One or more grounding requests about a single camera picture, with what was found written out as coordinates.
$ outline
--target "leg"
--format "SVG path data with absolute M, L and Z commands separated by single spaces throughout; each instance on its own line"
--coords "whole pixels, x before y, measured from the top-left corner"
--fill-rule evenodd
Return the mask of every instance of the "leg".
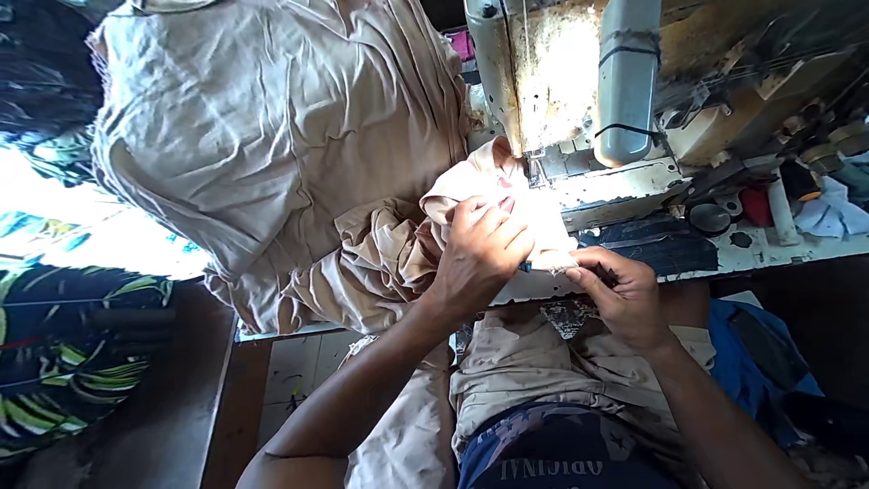
M 352 345 L 344 363 L 353 361 L 352 356 L 374 338 Z M 454 423 L 448 403 L 452 360 L 452 350 L 444 343 L 417 367 L 375 429 L 350 454 L 345 487 L 455 488 L 455 458 L 449 449 Z

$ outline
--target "pink fabric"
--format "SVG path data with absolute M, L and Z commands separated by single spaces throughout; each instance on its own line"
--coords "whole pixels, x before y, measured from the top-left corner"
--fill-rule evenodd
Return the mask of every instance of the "pink fabric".
M 455 52 L 459 53 L 461 61 L 474 59 L 474 40 L 471 39 L 470 33 L 466 30 L 447 34 L 447 39 L 453 45 Z

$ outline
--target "right hand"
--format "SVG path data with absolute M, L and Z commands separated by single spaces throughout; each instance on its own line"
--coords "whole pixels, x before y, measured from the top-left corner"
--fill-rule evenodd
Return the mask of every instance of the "right hand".
M 642 356 L 670 345 L 675 336 L 661 313 L 658 281 L 651 267 L 599 246 L 572 251 L 570 255 L 580 267 L 568 270 L 567 278 L 591 296 L 600 318 L 613 334 Z M 583 268 L 598 264 L 612 270 L 619 280 L 613 289 L 593 271 Z
M 513 203 L 508 198 L 490 207 L 476 223 L 471 214 L 488 204 L 486 198 L 471 197 L 455 206 L 447 248 L 434 282 L 420 298 L 447 323 L 484 311 L 534 248 L 527 224 L 504 210 Z

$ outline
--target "crumpled fabric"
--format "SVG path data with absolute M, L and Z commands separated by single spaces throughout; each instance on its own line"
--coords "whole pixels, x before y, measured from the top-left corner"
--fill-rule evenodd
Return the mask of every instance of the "crumpled fabric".
M 401 320 L 435 279 L 449 240 L 450 211 L 476 195 L 488 204 L 472 213 L 474 222 L 514 198 L 512 214 L 534 235 L 528 257 L 533 265 L 556 271 L 576 266 L 568 254 L 576 241 L 567 235 L 561 205 L 548 189 L 528 188 L 522 162 L 497 137 L 438 177 L 419 206 L 386 198 L 336 219 L 341 248 L 294 271 L 283 290 L 294 304 L 290 328 L 319 318 L 376 334 Z
M 466 156 L 458 55 L 418 0 L 138 3 L 91 43 L 97 180 L 211 255 L 246 332 L 292 332 L 314 319 L 281 289 L 341 244 L 333 221 Z
M 824 193 L 803 205 L 793 223 L 815 236 L 839 238 L 869 233 L 869 214 L 848 201 L 848 187 L 824 178 Z

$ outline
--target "spool of thread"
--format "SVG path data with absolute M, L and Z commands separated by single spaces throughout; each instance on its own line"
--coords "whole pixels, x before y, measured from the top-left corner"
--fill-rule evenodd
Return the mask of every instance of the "spool of thread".
M 788 197 L 800 202 L 820 197 L 820 187 L 808 168 L 793 160 L 787 160 L 781 164 L 780 170 L 781 183 L 784 184 Z

